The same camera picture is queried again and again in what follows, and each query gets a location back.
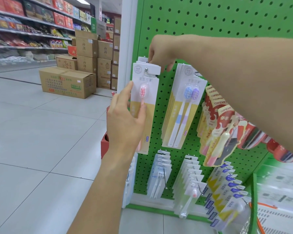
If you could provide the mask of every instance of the person's left hand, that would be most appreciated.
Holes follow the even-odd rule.
[[[109,151],[120,154],[130,161],[141,140],[147,116],[146,105],[141,105],[138,118],[133,118],[127,109],[133,82],[112,98],[107,112],[107,133],[109,136]]]

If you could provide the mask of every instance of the tiled floor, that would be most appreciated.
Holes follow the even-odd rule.
[[[87,99],[44,93],[38,70],[0,73],[0,234],[65,234],[101,163],[110,91]],[[119,233],[197,234],[208,228],[124,209]]]

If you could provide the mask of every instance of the forearm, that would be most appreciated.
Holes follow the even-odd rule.
[[[182,35],[178,42],[176,58],[198,69],[237,112],[293,152],[293,39]]]
[[[108,151],[67,234],[118,234],[130,160]]]

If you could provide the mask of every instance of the fluorescent light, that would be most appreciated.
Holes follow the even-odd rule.
[[[79,1],[82,4],[90,5],[90,3],[86,2],[85,0],[77,0],[77,1]]]

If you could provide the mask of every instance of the green display rack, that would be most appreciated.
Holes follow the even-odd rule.
[[[157,34],[293,38],[293,0],[138,0],[133,62],[137,61],[138,56],[148,56],[151,40]],[[147,180],[158,149],[171,152],[172,173],[167,182],[168,189],[164,190],[162,195],[162,198],[166,199],[172,199],[172,185],[184,156],[195,155],[200,164],[203,164],[205,159],[205,156],[199,153],[200,142],[196,133],[204,95],[182,149],[161,146],[161,128],[175,71],[176,64],[172,71],[164,71],[158,77],[159,88],[149,154],[139,155],[135,193],[146,195]],[[236,149],[227,161],[232,162],[238,179],[245,182],[252,177],[267,155],[266,145],[261,143],[251,150]],[[213,168],[202,166],[201,169],[205,182]],[[203,198],[197,201],[199,205],[203,203]]]

